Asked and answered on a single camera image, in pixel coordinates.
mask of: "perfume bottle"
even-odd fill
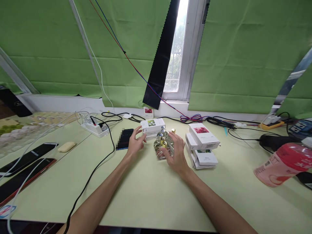
[[[173,157],[174,154],[174,143],[172,138],[169,136],[168,132],[163,128],[157,135],[156,140],[154,142],[154,149],[156,152],[156,156],[159,160],[166,159],[161,148],[166,148],[169,152],[169,155]]]

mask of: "white power strip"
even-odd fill
[[[106,125],[102,126],[102,128],[99,126],[98,123],[94,125],[93,123],[90,122],[84,122],[81,127],[91,134],[97,136],[98,138],[101,138],[103,136],[106,136],[109,133],[109,129]]]

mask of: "pink bottle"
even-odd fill
[[[307,137],[301,143],[282,145],[268,161],[253,172],[262,183],[274,188],[310,168],[312,168],[312,137]]]

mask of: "bar of soap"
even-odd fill
[[[76,143],[73,141],[66,142],[64,145],[62,145],[60,148],[58,148],[58,152],[66,153],[66,152],[70,151],[75,145],[76,145]]]

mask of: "green blind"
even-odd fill
[[[148,80],[170,0],[98,2],[129,59]],[[145,81],[126,59],[90,2],[78,0],[76,5],[102,68],[105,93],[116,107],[143,107]],[[105,95],[103,102],[105,106],[111,106]]]
[[[148,79],[170,0],[98,2],[123,49]],[[90,2],[75,3],[101,65],[106,94],[116,107],[142,107],[146,83]],[[103,95],[68,0],[1,1],[0,28],[0,46],[41,94]],[[110,106],[104,95],[103,101]]]
[[[287,111],[298,119],[312,117],[312,67],[299,78],[282,103],[278,113]]]
[[[211,1],[189,109],[269,113],[311,47],[312,1]]]
[[[17,87],[14,81],[8,76],[8,74],[0,67],[0,85],[3,85],[10,89],[13,93],[20,94],[22,91]]]

